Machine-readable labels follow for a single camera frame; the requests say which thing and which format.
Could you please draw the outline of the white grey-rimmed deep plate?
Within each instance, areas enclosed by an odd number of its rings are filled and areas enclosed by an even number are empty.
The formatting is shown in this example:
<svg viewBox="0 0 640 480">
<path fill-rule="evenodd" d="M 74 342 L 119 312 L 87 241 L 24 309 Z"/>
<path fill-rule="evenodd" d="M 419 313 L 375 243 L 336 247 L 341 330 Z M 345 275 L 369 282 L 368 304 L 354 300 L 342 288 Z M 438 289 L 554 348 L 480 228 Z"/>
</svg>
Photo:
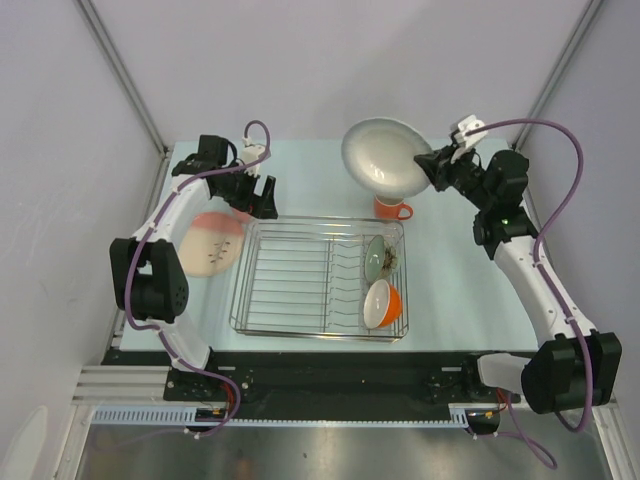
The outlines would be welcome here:
<svg viewBox="0 0 640 480">
<path fill-rule="evenodd" d="M 414 157 L 432 152 L 416 129 L 386 117 L 357 122 L 341 142 L 341 157 L 350 176 L 383 197 L 409 198 L 426 190 L 431 182 Z"/>
</svg>

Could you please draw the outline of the green floral bowl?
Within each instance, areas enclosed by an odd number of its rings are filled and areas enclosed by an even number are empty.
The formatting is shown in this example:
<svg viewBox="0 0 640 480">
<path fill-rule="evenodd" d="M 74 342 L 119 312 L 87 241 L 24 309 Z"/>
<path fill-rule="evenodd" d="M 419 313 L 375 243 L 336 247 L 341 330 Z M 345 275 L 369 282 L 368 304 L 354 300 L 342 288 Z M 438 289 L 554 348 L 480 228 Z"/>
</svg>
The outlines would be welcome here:
<svg viewBox="0 0 640 480">
<path fill-rule="evenodd" d="M 397 268 L 397 249 L 383 236 L 374 236 L 368 244 L 364 257 L 364 277 L 370 284 L 386 279 Z"/>
</svg>

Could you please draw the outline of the metal wire dish rack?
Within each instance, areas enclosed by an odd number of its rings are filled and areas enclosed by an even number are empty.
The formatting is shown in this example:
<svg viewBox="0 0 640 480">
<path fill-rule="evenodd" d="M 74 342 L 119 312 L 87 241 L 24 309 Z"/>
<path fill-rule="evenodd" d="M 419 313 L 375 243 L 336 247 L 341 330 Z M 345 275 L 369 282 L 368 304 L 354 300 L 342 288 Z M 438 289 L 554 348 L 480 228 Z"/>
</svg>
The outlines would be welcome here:
<svg viewBox="0 0 640 480">
<path fill-rule="evenodd" d="M 388 281 L 406 293 L 405 236 L 398 221 L 282 216 L 246 229 L 237 264 L 230 326 L 254 336 L 393 343 L 409 331 L 401 313 L 371 330 L 363 309 L 370 288 L 365 257 L 381 237 L 395 254 Z"/>
</svg>

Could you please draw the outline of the orange white bowl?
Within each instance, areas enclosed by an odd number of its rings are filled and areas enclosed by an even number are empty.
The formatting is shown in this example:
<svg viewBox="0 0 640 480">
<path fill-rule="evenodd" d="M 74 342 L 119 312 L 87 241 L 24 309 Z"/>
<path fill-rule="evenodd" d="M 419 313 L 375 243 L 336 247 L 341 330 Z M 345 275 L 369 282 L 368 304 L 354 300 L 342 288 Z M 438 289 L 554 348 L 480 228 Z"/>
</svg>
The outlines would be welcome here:
<svg viewBox="0 0 640 480">
<path fill-rule="evenodd" d="M 387 327 L 402 313 L 402 299 L 391 283 L 380 279 L 371 285 L 363 305 L 364 324 L 368 329 Z"/>
</svg>

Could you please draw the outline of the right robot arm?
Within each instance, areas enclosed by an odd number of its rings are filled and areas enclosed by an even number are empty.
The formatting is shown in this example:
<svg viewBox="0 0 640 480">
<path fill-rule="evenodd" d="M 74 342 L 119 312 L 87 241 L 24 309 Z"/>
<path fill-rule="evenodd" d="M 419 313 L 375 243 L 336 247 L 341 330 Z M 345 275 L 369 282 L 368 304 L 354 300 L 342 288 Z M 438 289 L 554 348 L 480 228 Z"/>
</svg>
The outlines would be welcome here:
<svg viewBox="0 0 640 480">
<path fill-rule="evenodd" d="M 539 345 L 532 358 L 482 354 L 461 376 L 463 393 L 484 401 L 497 388 L 524 397 L 538 414 L 609 403 L 622 356 L 613 333 L 601 333 L 571 300 L 540 249 L 540 233 L 522 205 L 529 161 L 512 150 L 494 154 L 488 166 L 454 147 L 415 156 L 415 164 L 438 191 L 454 188 L 478 212 L 477 245 L 514 288 Z"/>
</svg>

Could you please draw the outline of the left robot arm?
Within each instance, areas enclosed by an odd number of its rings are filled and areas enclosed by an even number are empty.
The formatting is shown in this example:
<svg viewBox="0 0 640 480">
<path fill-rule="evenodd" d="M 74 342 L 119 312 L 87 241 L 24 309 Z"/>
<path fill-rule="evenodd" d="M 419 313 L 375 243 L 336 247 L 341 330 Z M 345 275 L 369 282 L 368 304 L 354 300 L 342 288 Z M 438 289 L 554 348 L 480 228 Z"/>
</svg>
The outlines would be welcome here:
<svg viewBox="0 0 640 480">
<path fill-rule="evenodd" d="M 186 312 L 189 285 L 179 246 L 195 216 L 215 197 L 256 219 L 278 216 L 275 178 L 266 177 L 262 192 L 255 191 L 256 170 L 269 157 L 270 145 L 249 137 L 242 143 L 238 149 L 224 137 L 201 136 L 197 151 L 173 168 L 166 196 L 143 226 L 109 248 L 116 303 L 129 326 L 160 339 L 171 365 L 189 371 L 187 389 L 202 400 L 219 392 L 221 376 L 206 366 L 211 349 Z"/>
</svg>

